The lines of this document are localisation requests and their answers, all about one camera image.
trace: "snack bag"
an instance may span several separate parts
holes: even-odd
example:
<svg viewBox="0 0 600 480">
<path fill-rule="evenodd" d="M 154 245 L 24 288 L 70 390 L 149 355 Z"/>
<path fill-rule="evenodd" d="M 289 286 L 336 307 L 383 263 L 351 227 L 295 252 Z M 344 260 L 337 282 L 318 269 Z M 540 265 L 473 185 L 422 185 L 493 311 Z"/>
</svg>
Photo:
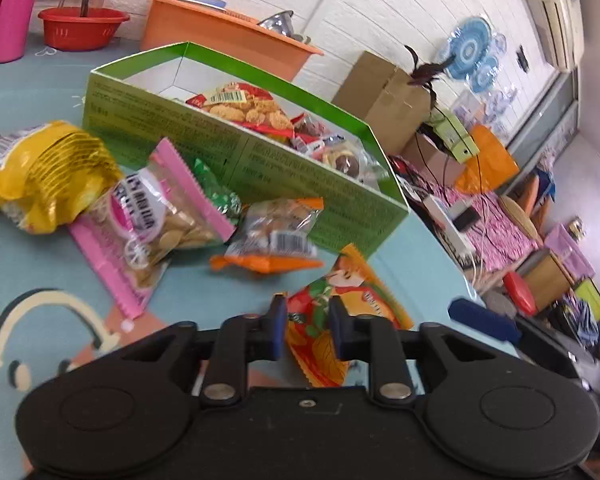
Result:
<svg viewBox="0 0 600 480">
<path fill-rule="evenodd" d="M 308 113 L 302 113 L 298 117 L 291 119 L 294 126 L 296 136 L 311 137 L 311 139 L 305 139 L 309 142 L 311 140 L 319 139 L 320 137 L 329 137 L 331 131 L 328 127 L 315 117 Z"/>
<path fill-rule="evenodd" d="M 252 204 L 224 256 L 211 258 L 211 268 L 234 264 L 270 274 L 321 267 L 308 234 L 323 209 L 321 198 L 279 198 Z"/>
<path fill-rule="evenodd" d="M 413 321 L 353 244 L 340 251 L 330 272 L 287 301 L 286 342 L 312 386 L 342 386 L 349 364 L 336 358 L 328 330 L 329 298 L 339 295 L 352 316 L 373 314 L 410 329 Z"/>
<path fill-rule="evenodd" d="M 0 137 L 0 208 L 32 234 L 74 221 L 121 175 L 100 139 L 65 121 Z"/>
<path fill-rule="evenodd" d="M 69 226 L 93 270 L 130 318 L 142 314 L 171 250 L 222 244 L 235 227 L 163 139 L 149 163 Z"/>
<path fill-rule="evenodd" d="M 186 103 L 287 144 L 294 126 L 272 95 L 248 83 L 231 82 L 193 96 Z"/>
<path fill-rule="evenodd" d="M 358 139 L 328 137 L 320 156 L 327 166 L 361 182 L 389 178 L 389 172 L 362 147 Z"/>
<path fill-rule="evenodd" d="M 237 225 L 242 211 L 240 197 L 227 186 L 220 184 L 208 165 L 199 158 L 193 163 L 192 171 L 205 196 L 232 224 Z"/>
</svg>

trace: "orange plastic basin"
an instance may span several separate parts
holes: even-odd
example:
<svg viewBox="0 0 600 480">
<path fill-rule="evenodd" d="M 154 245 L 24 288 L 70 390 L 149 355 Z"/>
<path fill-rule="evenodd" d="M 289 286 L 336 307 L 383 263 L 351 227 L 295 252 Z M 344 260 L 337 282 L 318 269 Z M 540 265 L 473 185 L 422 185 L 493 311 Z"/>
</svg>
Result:
<svg viewBox="0 0 600 480">
<path fill-rule="evenodd" d="M 233 14 L 180 0 L 152 0 L 140 48 L 192 41 L 288 81 L 311 54 L 323 55 L 314 46 L 259 27 L 253 18 Z"/>
</svg>

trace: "pink water bottle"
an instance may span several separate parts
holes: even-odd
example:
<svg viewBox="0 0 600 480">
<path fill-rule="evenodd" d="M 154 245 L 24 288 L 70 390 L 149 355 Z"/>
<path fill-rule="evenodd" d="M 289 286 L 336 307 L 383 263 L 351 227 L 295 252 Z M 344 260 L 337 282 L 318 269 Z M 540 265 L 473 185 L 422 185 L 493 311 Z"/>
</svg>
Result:
<svg viewBox="0 0 600 480">
<path fill-rule="evenodd" d="M 24 54 L 35 0 L 2 0 L 0 5 L 0 63 Z"/>
</svg>

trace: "green cardboard box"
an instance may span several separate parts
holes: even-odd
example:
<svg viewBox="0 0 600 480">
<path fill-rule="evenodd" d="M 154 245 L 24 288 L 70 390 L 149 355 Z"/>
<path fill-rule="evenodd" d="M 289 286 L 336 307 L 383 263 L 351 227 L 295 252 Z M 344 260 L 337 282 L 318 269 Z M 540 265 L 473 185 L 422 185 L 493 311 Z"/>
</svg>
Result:
<svg viewBox="0 0 600 480">
<path fill-rule="evenodd" d="M 91 72 L 83 127 L 100 136 L 120 164 L 145 165 L 161 137 L 169 137 L 192 165 L 204 160 L 245 203 L 320 196 L 325 210 L 311 238 L 337 251 L 353 242 L 369 256 L 407 216 L 409 208 L 393 173 L 364 186 L 237 124 L 184 101 L 229 81 L 268 90 L 289 117 L 307 111 L 333 133 L 358 137 L 389 169 L 366 123 L 304 90 L 233 57 L 194 43 L 176 43 L 134 54 Z"/>
</svg>

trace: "red plastic basin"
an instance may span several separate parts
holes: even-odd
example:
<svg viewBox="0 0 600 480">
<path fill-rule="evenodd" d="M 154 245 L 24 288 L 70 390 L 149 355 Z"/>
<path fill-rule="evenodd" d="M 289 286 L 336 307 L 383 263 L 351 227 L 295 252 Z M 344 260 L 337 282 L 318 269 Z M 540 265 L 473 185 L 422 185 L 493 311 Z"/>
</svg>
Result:
<svg viewBox="0 0 600 480">
<path fill-rule="evenodd" d="M 129 20 L 126 12 L 115 9 L 90 9 L 81 18 L 78 7 L 53 7 L 41 10 L 45 24 L 45 43 L 58 50 L 97 50 L 109 44 L 120 23 Z"/>
</svg>

